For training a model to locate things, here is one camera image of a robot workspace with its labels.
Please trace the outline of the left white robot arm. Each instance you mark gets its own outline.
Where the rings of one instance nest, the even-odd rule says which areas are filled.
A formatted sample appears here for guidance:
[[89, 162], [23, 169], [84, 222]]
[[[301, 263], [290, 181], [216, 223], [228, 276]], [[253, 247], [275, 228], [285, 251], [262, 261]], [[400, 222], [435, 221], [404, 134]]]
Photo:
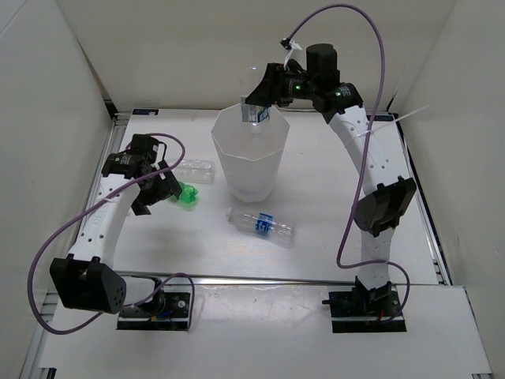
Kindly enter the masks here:
[[112, 266], [125, 218], [129, 212], [146, 216], [150, 206], [182, 194], [169, 164], [158, 154], [160, 144], [151, 135], [136, 134], [125, 150], [106, 158], [80, 236], [66, 257], [50, 265], [65, 307], [102, 313], [123, 307], [127, 284]]

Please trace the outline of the crushed green plastic bottle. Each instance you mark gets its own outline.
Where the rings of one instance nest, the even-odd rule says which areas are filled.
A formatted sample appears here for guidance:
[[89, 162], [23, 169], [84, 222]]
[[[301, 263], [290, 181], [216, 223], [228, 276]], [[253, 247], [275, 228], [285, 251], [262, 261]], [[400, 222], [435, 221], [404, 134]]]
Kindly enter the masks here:
[[181, 187], [181, 194], [179, 197], [170, 197], [168, 201], [182, 208], [194, 208], [198, 202], [198, 189], [184, 182], [178, 184]]

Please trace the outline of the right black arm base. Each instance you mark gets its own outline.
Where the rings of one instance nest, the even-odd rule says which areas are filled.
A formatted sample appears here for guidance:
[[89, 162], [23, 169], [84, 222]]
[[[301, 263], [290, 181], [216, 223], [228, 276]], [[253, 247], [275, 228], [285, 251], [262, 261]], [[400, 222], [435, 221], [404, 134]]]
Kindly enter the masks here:
[[398, 292], [391, 281], [368, 290], [356, 277], [352, 286], [328, 289], [321, 303], [329, 307], [335, 334], [407, 331]]

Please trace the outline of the clear bottle green blue label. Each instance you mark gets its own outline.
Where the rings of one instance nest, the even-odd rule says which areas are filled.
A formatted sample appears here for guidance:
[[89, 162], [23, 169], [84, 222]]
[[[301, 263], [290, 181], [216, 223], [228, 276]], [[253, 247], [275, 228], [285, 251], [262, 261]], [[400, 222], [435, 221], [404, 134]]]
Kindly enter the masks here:
[[245, 101], [256, 89], [263, 78], [262, 72], [255, 66], [244, 69], [240, 76], [241, 120], [243, 126], [253, 137], [259, 137], [270, 119], [269, 109], [247, 104]]

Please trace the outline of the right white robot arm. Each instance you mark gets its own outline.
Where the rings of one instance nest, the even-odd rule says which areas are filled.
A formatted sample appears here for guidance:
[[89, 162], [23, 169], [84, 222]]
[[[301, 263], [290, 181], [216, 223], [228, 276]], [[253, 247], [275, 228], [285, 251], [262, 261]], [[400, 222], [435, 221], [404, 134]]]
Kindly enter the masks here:
[[368, 130], [364, 102], [355, 86], [340, 79], [338, 54], [329, 43], [309, 46], [306, 65], [290, 58], [269, 63], [264, 73], [251, 73], [245, 84], [247, 104], [287, 107], [296, 99], [308, 100], [343, 143], [359, 174], [358, 200], [351, 222], [361, 230], [361, 261], [356, 284], [363, 288], [354, 305], [371, 316], [383, 305], [378, 291], [390, 284], [391, 240], [417, 186], [403, 178]]

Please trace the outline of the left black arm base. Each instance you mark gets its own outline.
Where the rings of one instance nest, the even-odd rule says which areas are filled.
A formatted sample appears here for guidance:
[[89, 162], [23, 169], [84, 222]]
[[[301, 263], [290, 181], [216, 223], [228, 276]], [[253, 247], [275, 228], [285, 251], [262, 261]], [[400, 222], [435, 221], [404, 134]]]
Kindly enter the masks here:
[[196, 294], [193, 279], [185, 274], [127, 276], [125, 304], [119, 311], [119, 331], [187, 332], [193, 321]]

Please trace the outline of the clear plastic bottle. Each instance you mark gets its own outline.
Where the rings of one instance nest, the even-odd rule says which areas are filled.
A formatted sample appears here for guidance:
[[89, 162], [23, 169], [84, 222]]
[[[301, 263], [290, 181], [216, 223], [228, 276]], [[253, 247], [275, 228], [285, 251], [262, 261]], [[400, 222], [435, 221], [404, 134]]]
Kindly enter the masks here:
[[211, 185], [215, 178], [215, 165], [208, 160], [184, 159], [173, 172], [184, 183]]

